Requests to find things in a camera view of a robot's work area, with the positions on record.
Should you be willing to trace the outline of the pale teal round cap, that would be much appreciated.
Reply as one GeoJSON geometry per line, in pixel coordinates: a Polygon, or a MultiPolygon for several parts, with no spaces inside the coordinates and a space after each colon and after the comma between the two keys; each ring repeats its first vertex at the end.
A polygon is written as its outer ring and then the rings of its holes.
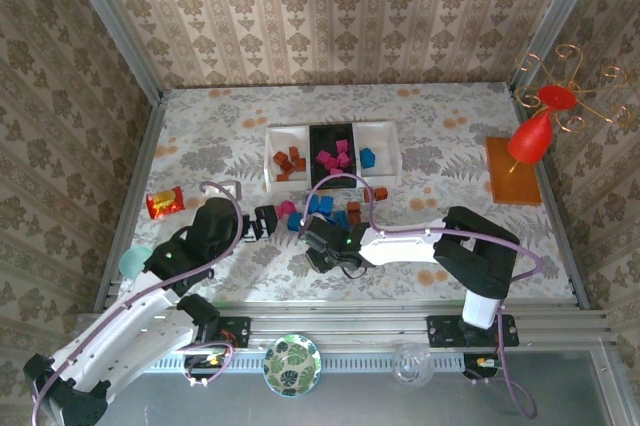
{"type": "Polygon", "coordinates": [[[127,279],[135,279],[145,268],[152,251],[146,246],[134,246],[126,250],[119,259],[119,272],[127,279]]]}

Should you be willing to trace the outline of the orange wooden board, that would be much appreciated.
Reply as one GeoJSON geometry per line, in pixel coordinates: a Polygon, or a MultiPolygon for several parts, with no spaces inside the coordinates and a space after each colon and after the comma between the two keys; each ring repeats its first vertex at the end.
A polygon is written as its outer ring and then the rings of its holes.
{"type": "Polygon", "coordinates": [[[535,168],[518,163],[507,151],[509,139],[487,137],[486,154],[491,193],[495,203],[539,206],[542,198],[535,168]]]}

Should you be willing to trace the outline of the black plastic bin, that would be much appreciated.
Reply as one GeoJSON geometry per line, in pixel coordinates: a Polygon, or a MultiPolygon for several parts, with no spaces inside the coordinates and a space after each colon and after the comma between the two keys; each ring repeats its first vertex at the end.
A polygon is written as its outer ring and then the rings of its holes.
{"type": "Polygon", "coordinates": [[[337,151],[336,142],[338,140],[348,141],[348,150],[345,152],[350,160],[351,164],[346,168],[340,168],[343,173],[355,174],[356,173],[356,155],[355,155],[355,143],[353,126],[351,123],[335,123],[326,125],[311,125],[309,127],[309,145],[310,145],[310,178],[311,185],[316,186],[317,183],[325,177],[331,175],[330,171],[327,171],[325,164],[322,165],[316,161],[316,156],[320,150],[327,151],[331,157],[338,160],[338,155],[341,152],[337,151]]]}

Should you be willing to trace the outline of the white plastic bin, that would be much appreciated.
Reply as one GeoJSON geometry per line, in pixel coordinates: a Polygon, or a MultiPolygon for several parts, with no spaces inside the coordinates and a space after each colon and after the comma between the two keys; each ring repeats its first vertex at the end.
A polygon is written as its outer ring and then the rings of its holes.
{"type": "Polygon", "coordinates": [[[394,121],[354,122],[353,134],[357,174],[372,186],[392,186],[400,182],[402,157],[394,121]],[[376,156],[375,166],[362,169],[360,150],[370,148],[376,156]]]}
{"type": "Polygon", "coordinates": [[[263,170],[266,189],[270,193],[284,193],[292,191],[303,191],[310,187],[310,145],[308,126],[272,126],[268,127],[265,136],[263,170]],[[298,148],[299,157],[306,159],[306,170],[296,171],[296,160],[289,156],[289,148],[298,148]],[[290,174],[290,179],[285,182],[277,182],[278,174],[283,173],[280,165],[273,161],[273,156],[282,151],[294,166],[295,170],[290,174]]]}

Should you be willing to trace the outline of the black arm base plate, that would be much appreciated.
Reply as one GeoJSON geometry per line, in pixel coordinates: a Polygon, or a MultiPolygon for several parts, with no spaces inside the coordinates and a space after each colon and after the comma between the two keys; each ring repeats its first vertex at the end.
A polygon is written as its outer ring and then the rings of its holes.
{"type": "Polygon", "coordinates": [[[434,315],[426,318],[426,326],[432,348],[489,348],[499,341],[497,321],[482,329],[465,323],[460,315],[434,315]]]}
{"type": "Polygon", "coordinates": [[[246,349],[249,345],[251,319],[249,317],[220,317],[199,325],[189,344],[226,342],[234,348],[246,349]]]}

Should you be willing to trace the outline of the floral tablecloth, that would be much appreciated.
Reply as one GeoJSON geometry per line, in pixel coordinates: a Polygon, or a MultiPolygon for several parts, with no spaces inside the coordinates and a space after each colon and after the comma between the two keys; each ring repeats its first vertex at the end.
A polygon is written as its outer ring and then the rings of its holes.
{"type": "MultiPolygon", "coordinates": [[[[304,191],[268,190],[263,171],[270,127],[390,120],[396,124],[401,181],[364,217],[379,225],[409,225],[443,217],[461,205],[515,234],[544,260],[518,259],[519,280],[509,300],[570,302],[574,298],[546,208],[493,201],[485,140],[517,127],[512,100],[501,83],[301,86],[232,90],[177,90],[167,99],[162,129],[146,182],[150,193],[180,187],[183,211],[159,220],[141,210],[133,241],[156,246],[191,224],[205,180],[236,180],[241,207],[285,200],[302,205],[304,191]]],[[[460,300],[462,286],[436,264],[395,263],[366,273],[314,272],[305,247],[280,224],[266,241],[239,245],[194,292],[215,303],[460,300]]]]}

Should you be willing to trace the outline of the red plastic goblet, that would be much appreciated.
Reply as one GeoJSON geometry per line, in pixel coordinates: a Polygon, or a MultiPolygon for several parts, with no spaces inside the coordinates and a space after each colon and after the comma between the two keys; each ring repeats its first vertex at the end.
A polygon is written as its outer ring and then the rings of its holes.
{"type": "Polygon", "coordinates": [[[517,164],[533,165],[546,154],[553,139],[552,117],[577,105],[575,94],[565,86],[547,84],[538,89],[520,88],[520,104],[533,115],[514,132],[507,151],[517,164]]]}

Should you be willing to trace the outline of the leaf-patterned bowl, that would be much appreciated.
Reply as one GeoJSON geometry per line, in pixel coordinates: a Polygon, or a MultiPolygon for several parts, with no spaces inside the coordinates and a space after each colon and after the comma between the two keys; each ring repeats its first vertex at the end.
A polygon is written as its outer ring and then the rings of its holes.
{"type": "Polygon", "coordinates": [[[263,376],[269,389],[282,397],[310,392],[322,372],[319,349],[306,336],[290,333],[276,339],[263,360],[263,376]]]}

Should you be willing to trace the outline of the grey metal platform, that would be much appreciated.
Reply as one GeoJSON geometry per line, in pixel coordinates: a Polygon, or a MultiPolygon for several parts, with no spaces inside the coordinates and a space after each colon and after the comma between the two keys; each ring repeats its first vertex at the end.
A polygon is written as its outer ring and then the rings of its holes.
{"type": "Polygon", "coordinates": [[[147,372],[115,400],[96,426],[640,426],[640,405],[613,371],[590,354],[510,353],[506,385],[437,372],[425,385],[389,372],[323,370],[295,399],[273,392],[261,363],[230,367],[208,386],[177,372],[147,372]]]}

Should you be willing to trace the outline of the red snack packet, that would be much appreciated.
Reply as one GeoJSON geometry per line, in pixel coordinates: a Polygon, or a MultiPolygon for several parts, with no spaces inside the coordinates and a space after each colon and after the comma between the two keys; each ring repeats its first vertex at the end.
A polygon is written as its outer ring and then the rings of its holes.
{"type": "Polygon", "coordinates": [[[151,193],[145,197],[149,217],[152,220],[181,212],[185,209],[183,192],[180,187],[151,193]]]}

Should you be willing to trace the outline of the clear glass cup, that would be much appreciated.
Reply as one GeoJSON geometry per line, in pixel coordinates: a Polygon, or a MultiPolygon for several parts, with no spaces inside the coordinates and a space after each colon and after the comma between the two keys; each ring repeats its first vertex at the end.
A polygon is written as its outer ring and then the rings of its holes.
{"type": "Polygon", "coordinates": [[[400,345],[393,354],[392,372],[395,380],[401,385],[425,386],[435,373],[430,348],[415,342],[400,345]]]}

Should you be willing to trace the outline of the aluminium frame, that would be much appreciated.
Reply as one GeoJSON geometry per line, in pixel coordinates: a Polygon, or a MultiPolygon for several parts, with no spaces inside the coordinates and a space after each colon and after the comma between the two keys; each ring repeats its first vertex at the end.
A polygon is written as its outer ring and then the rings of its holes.
{"type": "MultiPolygon", "coordinates": [[[[133,239],[137,214],[142,206],[143,190],[152,167],[152,157],[158,144],[166,116],[168,98],[161,93],[157,80],[151,76],[140,49],[134,45],[131,33],[117,12],[113,0],[91,0],[116,45],[130,65],[143,91],[152,102],[151,116],[143,137],[126,196],[116,235],[100,284],[94,311],[83,314],[83,326],[99,318],[108,302],[117,298],[120,255],[133,239]]],[[[575,289],[571,300],[513,299],[507,305],[516,319],[520,335],[520,351],[598,351],[610,352],[615,346],[614,335],[600,310],[588,307],[584,288],[569,251],[558,210],[551,197],[546,173],[537,169],[541,182],[543,203],[550,216],[561,257],[575,289]]],[[[231,315],[252,318],[253,350],[282,333],[301,332],[311,336],[330,353],[390,352],[403,341],[427,341],[426,318],[429,315],[460,312],[462,304],[456,299],[421,299],[416,301],[233,301],[222,310],[231,315]]]]}

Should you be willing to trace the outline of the small black electronics board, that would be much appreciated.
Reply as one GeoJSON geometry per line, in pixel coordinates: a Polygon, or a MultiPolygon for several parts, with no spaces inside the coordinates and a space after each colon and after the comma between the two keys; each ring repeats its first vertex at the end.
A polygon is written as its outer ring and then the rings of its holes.
{"type": "Polygon", "coordinates": [[[502,370],[502,364],[496,355],[464,354],[463,360],[462,374],[470,380],[493,378],[502,370]]]}
{"type": "Polygon", "coordinates": [[[193,374],[213,374],[217,372],[226,362],[227,354],[216,351],[207,354],[187,354],[184,356],[184,369],[193,374]]]}

